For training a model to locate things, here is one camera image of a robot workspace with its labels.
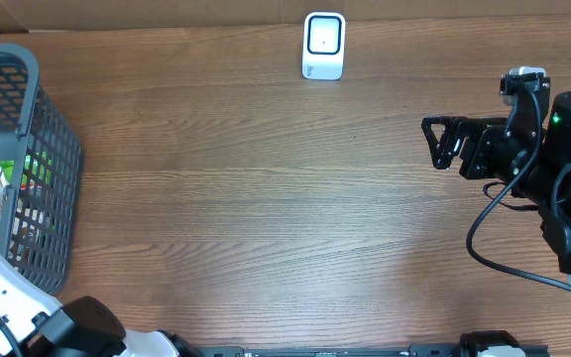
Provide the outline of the green snack packet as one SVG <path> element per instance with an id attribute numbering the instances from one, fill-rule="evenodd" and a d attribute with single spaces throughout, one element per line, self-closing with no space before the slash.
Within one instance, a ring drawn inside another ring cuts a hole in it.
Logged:
<path id="1" fill-rule="evenodd" d="M 27 154 L 23 164 L 23 170 L 19 186 L 19 195 L 32 196 L 36 199 L 47 200 L 51 194 L 47 187 L 52 183 L 52 159 L 49 159 L 46 152 L 42 152 L 38 159 Z M 7 187 L 12 183 L 14 162 L 0 161 L 0 184 Z"/>

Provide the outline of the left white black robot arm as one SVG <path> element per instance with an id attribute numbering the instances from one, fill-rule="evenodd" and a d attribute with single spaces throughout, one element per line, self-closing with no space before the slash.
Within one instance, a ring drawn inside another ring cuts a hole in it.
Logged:
<path id="1" fill-rule="evenodd" d="M 177 334 L 126 329 L 104 304 L 66 305 L 37 288 L 0 254 L 0 356 L 199 356 Z"/>

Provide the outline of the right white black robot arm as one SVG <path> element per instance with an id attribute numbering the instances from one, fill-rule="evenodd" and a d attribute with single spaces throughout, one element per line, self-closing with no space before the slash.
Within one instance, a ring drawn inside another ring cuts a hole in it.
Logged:
<path id="1" fill-rule="evenodd" d="M 507 117 L 430 116 L 421 129 L 434 167 L 444 170 L 460 157 L 465 179 L 498 179 L 503 189 L 472 223 L 466 248 L 496 271 L 571 293 L 571 91 L 551 98 L 546 88 L 507 89 Z M 541 218 L 545 243 L 556 255 L 566 282 L 494 262 L 474 247 L 474 237 L 507 194 L 530 200 Z"/>

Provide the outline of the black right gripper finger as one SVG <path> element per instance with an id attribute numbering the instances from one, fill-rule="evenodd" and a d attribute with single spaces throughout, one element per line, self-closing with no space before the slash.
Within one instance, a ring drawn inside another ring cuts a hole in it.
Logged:
<path id="1" fill-rule="evenodd" d="M 448 169 L 452 160 L 460 154 L 468 134 L 445 129 L 439 138 L 433 131 L 428 133 L 428 146 L 433 166 L 438 170 Z"/>
<path id="2" fill-rule="evenodd" d="M 461 149 L 467 138 L 479 138 L 489 127 L 506 121 L 505 117 L 430 116 L 422 120 L 421 129 L 430 149 Z"/>

